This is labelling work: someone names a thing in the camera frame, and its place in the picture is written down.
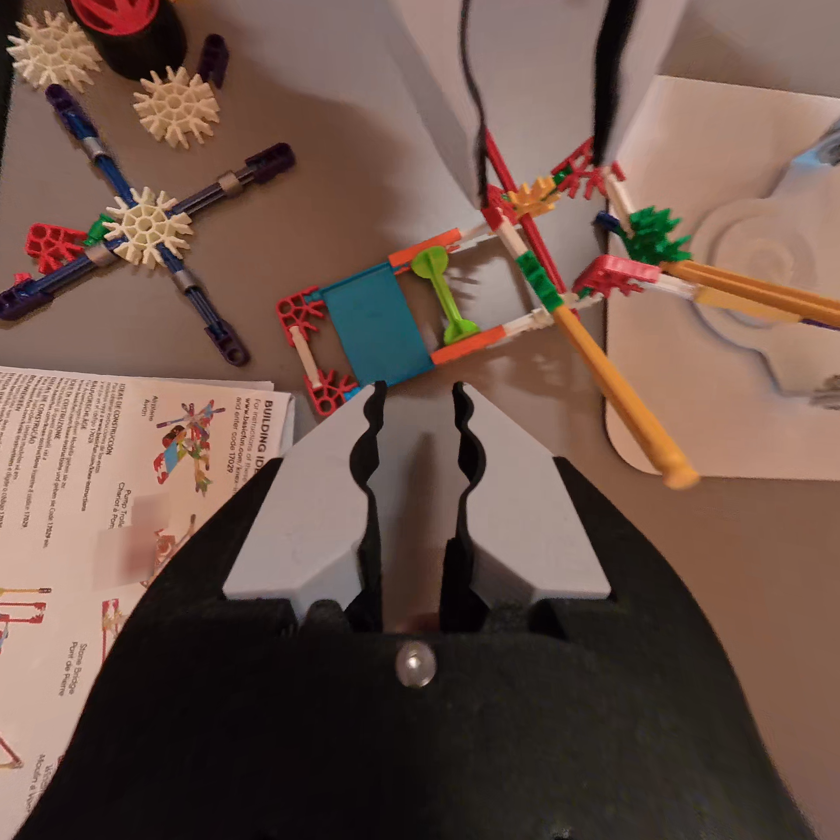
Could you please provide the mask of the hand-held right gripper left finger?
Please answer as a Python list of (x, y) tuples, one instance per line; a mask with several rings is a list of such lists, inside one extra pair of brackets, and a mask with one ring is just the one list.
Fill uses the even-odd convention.
[(380, 632), (382, 545), (370, 479), (387, 385), (377, 381), (288, 451), (224, 583), (229, 600), (288, 601), (302, 622), (336, 602), (351, 626)]

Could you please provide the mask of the blue rod cross toy assembly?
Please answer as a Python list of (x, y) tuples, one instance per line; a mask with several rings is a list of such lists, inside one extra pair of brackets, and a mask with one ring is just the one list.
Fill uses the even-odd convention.
[(50, 304), (58, 291), (86, 278), (96, 269), (115, 264), (118, 259), (137, 266), (164, 267), (178, 291), (192, 304), (205, 325), (205, 332), (228, 364), (242, 367), (249, 352), (234, 328), (217, 312), (200, 281), (186, 268), (181, 253), (186, 250), (191, 211), (201, 211), (236, 196), (246, 187), (265, 184), (289, 171), (296, 156), (288, 143), (276, 143), (250, 156), (243, 168), (226, 172), (214, 184), (178, 202), (164, 192), (145, 187), (132, 188), (117, 162), (102, 143), (98, 128), (79, 102), (60, 84), (47, 87), (45, 97), (68, 134), (85, 151), (91, 164), (116, 191), (116, 207), (108, 209), (102, 220), (105, 235), (82, 247), (80, 255), (39, 278), (22, 280), (2, 291), (1, 319), (18, 322)]

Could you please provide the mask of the black toy wheel red hub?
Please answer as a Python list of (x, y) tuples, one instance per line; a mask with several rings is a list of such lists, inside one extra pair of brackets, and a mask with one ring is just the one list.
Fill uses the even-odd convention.
[(107, 66), (140, 81), (177, 69), (187, 52), (186, 32), (169, 1), (66, 1)]

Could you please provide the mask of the white metal stand base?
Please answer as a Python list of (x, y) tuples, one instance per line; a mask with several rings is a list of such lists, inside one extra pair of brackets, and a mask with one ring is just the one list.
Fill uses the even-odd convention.
[[(838, 299), (838, 100), (657, 78), (618, 155), (695, 261)], [(609, 357), (706, 477), (838, 481), (838, 331), (612, 294)]]

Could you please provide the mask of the dark purple toy connector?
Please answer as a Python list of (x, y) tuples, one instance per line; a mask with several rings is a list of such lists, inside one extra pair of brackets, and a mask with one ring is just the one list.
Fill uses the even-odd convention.
[(197, 64), (197, 75), (202, 81), (220, 90), (224, 85), (229, 62), (229, 50), (225, 38), (211, 33), (203, 42)]

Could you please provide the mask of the colourful toy construction model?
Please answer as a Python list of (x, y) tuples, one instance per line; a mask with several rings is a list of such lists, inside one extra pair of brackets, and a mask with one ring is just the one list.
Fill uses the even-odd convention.
[[(583, 142), (532, 184), (516, 185), (490, 132), (485, 156), (500, 185), (487, 184), (485, 222), (469, 231), (452, 228), (389, 255), (374, 266), (327, 287), (310, 287), (276, 305), (280, 325), (304, 369), (304, 382), (321, 417), (329, 417), (362, 386), (401, 384), (519, 334), (553, 325), (570, 342), (608, 405), (640, 445), (667, 487), (683, 490), (699, 476), (634, 389), (576, 322), (582, 305), (645, 289), (688, 294), (691, 301), (760, 318), (838, 329), (838, 299), (793, 290), (698, 263), (685, 250), (688, 237), (671, 239), (679, 220), (669, 209), (631, 209), (617, 161), (603, 164), (594, 140)], [(620, 237), (628, 258), (596, 257), (566, 290), (535, 223), (563, 197), (584, 185), (609, 199), (618, 216), (600, 213), (596, 225)], [(478, 239), (497, 238), (534, 291), (540, 306), (492, 329), (463, 317), (446, 280), (450, 256)]]

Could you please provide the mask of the illustrated instruction booklet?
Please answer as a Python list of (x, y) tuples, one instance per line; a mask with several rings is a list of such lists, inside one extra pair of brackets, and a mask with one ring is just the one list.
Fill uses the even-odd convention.
[(267, 382), (2, 367), (1, 833), (56, 771), (154, 579), (293, 441)]

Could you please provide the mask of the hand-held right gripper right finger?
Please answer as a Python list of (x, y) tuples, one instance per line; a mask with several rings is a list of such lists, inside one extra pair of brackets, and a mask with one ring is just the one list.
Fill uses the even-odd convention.
[(444, 633), (477, 632), (497, 609), (602, 601), (612, 588), (552, 453), (473, 385), (453, 387), (458, 499), (439, 601)]

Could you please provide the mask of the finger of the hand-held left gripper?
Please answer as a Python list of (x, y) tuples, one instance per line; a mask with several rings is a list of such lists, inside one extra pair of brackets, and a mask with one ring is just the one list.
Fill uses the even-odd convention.
[(389, 1), (387, 45), (444, 167), (471, 204), (480, 204), (482, 118), (462, 51), (462, 3)]
[(607, 2), (594, 54), (595, 166), (617, 158), (685, 10), (685, 1)]

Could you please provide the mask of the white snowflake toy connector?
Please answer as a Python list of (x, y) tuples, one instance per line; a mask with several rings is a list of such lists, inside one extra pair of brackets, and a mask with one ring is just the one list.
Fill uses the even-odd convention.
[(84, 91), (102, 61), (79, 24), (64, 13), (45, 10), (15, 23), (6, 51), (18, 77), (36, 90), (53, 84)]
[(133, 109), (142, 128), (159, 143), (189, 150), (214, 136), (220, 108), (208, 82), (185, 67), (168, 66), (160, 76), (152, 70), (140, 80)]

